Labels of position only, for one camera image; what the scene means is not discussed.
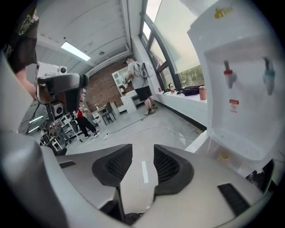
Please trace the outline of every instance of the window sill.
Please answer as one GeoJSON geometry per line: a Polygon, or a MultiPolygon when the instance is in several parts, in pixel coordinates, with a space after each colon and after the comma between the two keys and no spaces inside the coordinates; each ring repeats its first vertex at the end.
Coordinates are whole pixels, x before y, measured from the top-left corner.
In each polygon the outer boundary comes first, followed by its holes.
{"type": "Polygon", "coordinates": [[[207,100],[201,100],[199,94],[198,95],[193,95],[193,96],[185,96],[184,94],[177,94],[177,91],[175,91],[174,94],[171,94],[170,92],[167,92],[163,94],[163,92],[156,93],[157,95],[163,95],[163,96],[173,96],[173,97],[178,97],[182,99],[188,99],[188,100],[193,100],[196,102],[202,102],[202,103],[207,103],[207,100]]]}

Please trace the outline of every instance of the fluorescent light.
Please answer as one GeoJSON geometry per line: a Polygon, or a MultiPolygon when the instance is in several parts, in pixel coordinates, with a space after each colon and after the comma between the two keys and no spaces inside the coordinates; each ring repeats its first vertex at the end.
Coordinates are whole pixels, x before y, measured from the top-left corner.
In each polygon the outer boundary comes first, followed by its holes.
{"type": "Polygon", "coordinates": [[[40,126],[35,127],[34,129],[30,130],[29,133],[31,133],[32,131],[34,131],[35,129],[39,128],[40,126]]]}
{"type": "Polygon", "coordinates": [[[147,175],[147,165],[146,161],[142,162],[142,175],[144,183],[148,183],[148,175],[147,175]]]}
{"type": "Polygon", "coordinates": [[[42,119],[44,116],[40,116],[40,117],[38,117],[38,118],[35,118],[35,119],[33,119],[33,120],[31,120],[29,123],[32,123],[32,122],[34,122],[34,121],[36,121],[36,120],[38,120],[38,119],[42,119]]]}
{"type": "Polygon", "coordinates": [[[90,57],[88,55],[85,55],[82,51],[79,51],[77,48],[73,47],[71,44],[65,42],[61,48],[64,50],[67,50],[68,52],[80,57],[81,59],[84,59],[85,61],[88,61],[90,57]]]}

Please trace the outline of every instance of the black pants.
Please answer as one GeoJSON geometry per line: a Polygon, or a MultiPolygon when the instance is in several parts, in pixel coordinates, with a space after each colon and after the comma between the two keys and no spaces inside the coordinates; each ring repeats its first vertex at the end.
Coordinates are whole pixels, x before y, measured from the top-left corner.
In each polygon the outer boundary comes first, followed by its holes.
{"type": "Polygon", "coordinates": [[[89,120],[86,117],[79,117],[75,119],[78,123],[78,126],[80,130],[82,130],[83,134],[85,136],[88,136],[86,128],[91,130],[93,133],[96,132],[96,128],[92,125],[92,123],[89,122],[89,120]]]}
{"type": "Polygon", "coordinates": [[[147,100],[152,94],[149,86],[135,89],[140,101],[147,100]]]}

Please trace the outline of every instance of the chair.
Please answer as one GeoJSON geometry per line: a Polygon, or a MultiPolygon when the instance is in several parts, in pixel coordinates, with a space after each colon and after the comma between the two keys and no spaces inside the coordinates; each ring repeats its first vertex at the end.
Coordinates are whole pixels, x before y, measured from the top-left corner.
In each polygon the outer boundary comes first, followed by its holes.
{"type": "Polygon", "coordinates": [[[105,125],[107,125],[106,122],[105,122],[104,117],[105,116],[107,117],[108,122],[110,122],[110,120],[113,122],[113,120],[110,117],[110,114],[112,114],[113,117],[114,117],[113,108],[112,108],[110,102],[107,102],[107,104],[105,106],[105,110],[106,110],[106,112],[102,115],[102,119],[104,120],[105,125]]]}

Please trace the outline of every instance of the window frame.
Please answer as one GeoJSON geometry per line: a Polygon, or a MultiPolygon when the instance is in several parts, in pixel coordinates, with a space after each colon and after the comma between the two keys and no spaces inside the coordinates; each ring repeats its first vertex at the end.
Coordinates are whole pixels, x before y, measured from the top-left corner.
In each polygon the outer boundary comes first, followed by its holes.
{"type": "Polygon", "coordinates": [[[142,11],[140,13],[140,16],[141,16],[140,33],[138,36],[139,36],[140,40],[142,41],[142,44],[145,47],[147,54],[151,59],[151,62],[152,62],[152,58],[150,55],[150,48],[151,48],[151,45],[152,45],[154,39],[158,43],[158,45],[159,45],[159,47],[160,47],[160,49],[164,55],[164,58],[166,61],[158,69],[155,69],[156,76],[157,76],[157,79],[159,81],[159,85],[160,85],[161,89],[165,89],[165,87],[164,87],[164,83],[163,83],[163,80],[161,78],[160,72],[162,70],[164,70],[166,67],[168,67],[169,71],[171,73],[172,80],[174,82],[175,90],[179,90],[182,87],[182,85],[181,85],[179,75],[177,73],[175,73],[175,72],[177,72],[175,63],[171,57],[169,50],[166,48],[166,45],[165,45],[163,38],[162,38],[162,35],[160,34],[159,30],[156,28],[156,26],[152,22],[152,20],[149,18],[149,16],[146,14],[146,11],[147,11],[147,0],[142,0],[142,11]],[[148,40],[146,39],[146,37],[143,33],[143,24],[144,23],[146,23],[147,26],[149,27],[149,29],[151,30],[150,37],[148,40]]]}

